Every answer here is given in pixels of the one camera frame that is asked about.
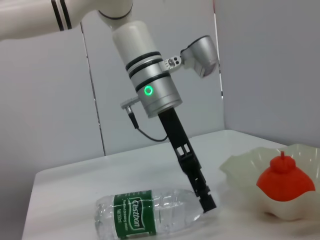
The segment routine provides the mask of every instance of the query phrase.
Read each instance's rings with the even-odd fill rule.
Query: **green status light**
[[[154,89],[152,86],[146,86],[144,88],[144,94],[147,96],[151,96],[154,93]]]

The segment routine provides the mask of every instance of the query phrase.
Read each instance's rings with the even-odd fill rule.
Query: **white plastic bowl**
[[[309,191],[291,201],[275,201],[256,184],[259,176],[270,166],[270,160],[284,151],[295,159],[296,166],[313,181],[315,191]],[[227,183],[239,189],[255,211],[271,213],[280,219],[320,220],[320,148],[295,144],[279,149],[258,147],[239,156],[231,156],[220,169]]]

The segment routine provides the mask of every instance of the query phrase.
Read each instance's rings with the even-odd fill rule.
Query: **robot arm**
[[[137,97],[121,105],[139,128],[131,105],[141,102],[149,118],[159,117],[178,162],[188,176],[204,212],[216,208],[201,172],[199,160],[180,123],[175,107],[182,103],[171,73],[181,65],[201,77],[219,65],[210,36],[203,36],[180,52],[163,59],[142,21],[130,21],[132,0],[15,0],[0,2],[0,40],[21,39],[69,30],[90,11],[98,10],[110,26],[113,42],[122,58]]]

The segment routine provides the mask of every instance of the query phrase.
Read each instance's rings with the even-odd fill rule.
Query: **green bottle label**
[[[137,191],[114,196],[115,231],[120,239],[132,235],[156,234],[152,191]]]

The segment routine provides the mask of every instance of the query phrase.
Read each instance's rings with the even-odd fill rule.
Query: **red object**
[[[256,185],[269,198],[280,202],[291,201],[316,190],[310,177],[296,167],[296,161],[285,156],[284,151],[270,161],[270,167],[261,174]]]

